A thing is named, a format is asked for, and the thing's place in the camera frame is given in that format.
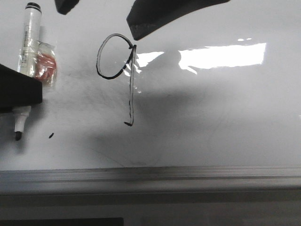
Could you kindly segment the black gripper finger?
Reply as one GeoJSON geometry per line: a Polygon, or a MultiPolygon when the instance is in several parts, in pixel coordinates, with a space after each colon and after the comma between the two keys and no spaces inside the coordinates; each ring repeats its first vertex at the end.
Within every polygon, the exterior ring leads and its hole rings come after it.
{"type": "Polygon", "coordinates": [[[0,112],[13,107],[42,103],[42,83],[34,78],[0,65],[0,112]]]}
{"type": "Polygon", "coordinates": [[[226,0],[136,0],[127,16],[134,40],[140,40],[162,26],[199,9],[226,0]]]}

